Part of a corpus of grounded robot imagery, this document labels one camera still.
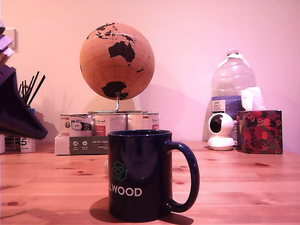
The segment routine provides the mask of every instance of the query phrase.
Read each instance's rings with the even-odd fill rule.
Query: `globe stand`
[[[120,93],[117,92],[117,101],[116,101],[116,109],[114,110],[102,110],[102,111],[89,111],[89,114],[105,114],[105,113],[147,113],[148,111],[119,111],[119,104],[120,104]]]

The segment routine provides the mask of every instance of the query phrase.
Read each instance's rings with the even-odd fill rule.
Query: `pink wall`
[[[238,48],[252,66],[267,109],[283,111],[284,149],[298,151],[300,111],[298,0],[2,0],[1,20],[18,32],[9,61],[19,80],[46,75],[32,107],[54,141],[61,113],[109,109],[114,102],[85,83],[79,52],[100,25],[118,22],[150,42],[155,72],[139,96],[121,109],[161,114],[160,128],[179,141],[206,140],[211,79],[226,50]]]

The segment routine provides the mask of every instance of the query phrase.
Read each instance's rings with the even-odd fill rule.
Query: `cork globe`
[[[154,54],[136,29],[110,23],[98,27],[84,41],[80,69],[86,83],[99,95],[130,99],[146,89],[154,73]]]

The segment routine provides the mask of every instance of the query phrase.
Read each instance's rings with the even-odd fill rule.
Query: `wooden table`
[[[249,155],[187,143],[200,169],[194,206],[149,224],[300,224],[300,155]],[[31,154],[6,152],[1,159],[2,225],[122,223],[108,212],[107,155],[55,156],[53,145]],[[173,196],[184,202],[190,174],[173,153]]]

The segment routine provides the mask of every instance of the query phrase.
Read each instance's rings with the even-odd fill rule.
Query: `security camera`
[[[208,140],[208,145],[213,150],[232,150],[234,140],[230,137],[234,123],[230,115],[217,113],[208,120],[208,129],[212,136]]]

